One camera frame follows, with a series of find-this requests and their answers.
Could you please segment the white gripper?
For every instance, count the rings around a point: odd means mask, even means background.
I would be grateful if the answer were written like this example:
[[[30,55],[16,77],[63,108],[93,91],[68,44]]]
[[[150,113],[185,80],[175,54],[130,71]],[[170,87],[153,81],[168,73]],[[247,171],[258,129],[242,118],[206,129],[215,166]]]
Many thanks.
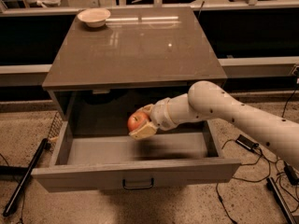
[[[146,115],[150,115],[150,119],[153,123],[145,122],[137,129],[129,132],[129,135],[135,140],[141,140],[155,135],[158,128],[163,131],[177,128],[177,124],[170,118],[168,112],[169,101],[169,98],[164,98],[155,105],[149,104],[140,107],[138,112],[144,112]]]

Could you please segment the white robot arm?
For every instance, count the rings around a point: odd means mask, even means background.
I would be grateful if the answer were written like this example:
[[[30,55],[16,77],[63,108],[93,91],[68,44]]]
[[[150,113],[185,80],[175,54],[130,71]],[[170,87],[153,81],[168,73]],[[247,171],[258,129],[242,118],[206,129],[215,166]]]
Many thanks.
[[[209,81],[194,83],[188,92],[136,110],[127,121],[135,140],[169,131],[183,123],[223,119],[299,168],[299,124],[237,101]]]

